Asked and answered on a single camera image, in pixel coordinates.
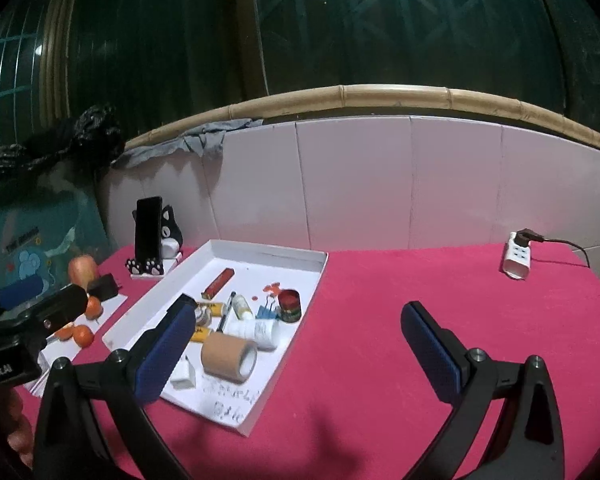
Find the left hand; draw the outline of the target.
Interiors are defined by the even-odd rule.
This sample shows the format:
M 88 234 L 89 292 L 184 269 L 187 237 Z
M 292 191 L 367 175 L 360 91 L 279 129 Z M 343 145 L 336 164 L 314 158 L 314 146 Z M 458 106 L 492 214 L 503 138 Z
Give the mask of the left hand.
M 20 460 L 27 467 L 32 468 L 33 430 L 29 419 L 23 414 L 21 396 L 14 389 L 9 391 L 7 402 L 7 442 Z

